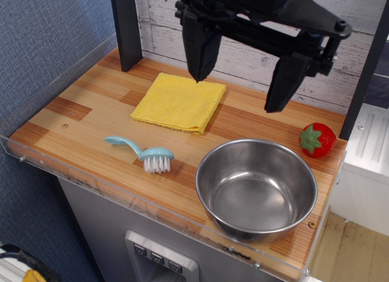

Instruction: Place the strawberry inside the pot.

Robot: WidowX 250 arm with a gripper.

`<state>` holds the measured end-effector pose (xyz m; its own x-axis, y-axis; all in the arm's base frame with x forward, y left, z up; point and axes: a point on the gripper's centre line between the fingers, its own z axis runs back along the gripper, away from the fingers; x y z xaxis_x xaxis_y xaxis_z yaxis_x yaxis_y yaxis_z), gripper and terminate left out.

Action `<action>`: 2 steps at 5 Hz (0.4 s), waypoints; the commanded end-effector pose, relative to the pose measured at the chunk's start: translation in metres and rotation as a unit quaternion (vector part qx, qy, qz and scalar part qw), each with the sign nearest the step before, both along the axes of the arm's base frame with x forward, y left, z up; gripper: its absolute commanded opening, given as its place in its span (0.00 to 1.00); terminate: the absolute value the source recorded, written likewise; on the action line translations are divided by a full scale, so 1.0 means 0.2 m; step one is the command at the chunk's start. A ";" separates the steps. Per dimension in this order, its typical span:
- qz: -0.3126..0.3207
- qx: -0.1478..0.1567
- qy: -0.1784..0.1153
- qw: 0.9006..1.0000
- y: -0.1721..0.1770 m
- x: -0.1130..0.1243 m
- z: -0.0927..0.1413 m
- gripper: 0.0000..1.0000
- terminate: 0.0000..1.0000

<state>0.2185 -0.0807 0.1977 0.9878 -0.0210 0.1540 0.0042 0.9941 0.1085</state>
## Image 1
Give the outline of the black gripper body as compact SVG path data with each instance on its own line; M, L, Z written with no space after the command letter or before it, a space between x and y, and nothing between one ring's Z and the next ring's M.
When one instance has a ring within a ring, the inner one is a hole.
M215 32L276 57L302 54L306 73L328 75L351 26L313 0L178 0L176 17L189 7L212 20Z

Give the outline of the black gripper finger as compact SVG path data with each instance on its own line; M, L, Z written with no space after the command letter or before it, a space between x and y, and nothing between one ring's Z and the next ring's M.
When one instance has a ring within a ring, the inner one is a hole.
M189 7L182 11L181 23L188 71L199 82L215 67L221 35L215 32L212 20L199 16Z
M267 93L265 110L281 112L297 91L309 69L310 59L302 54L282 56L274 70Z

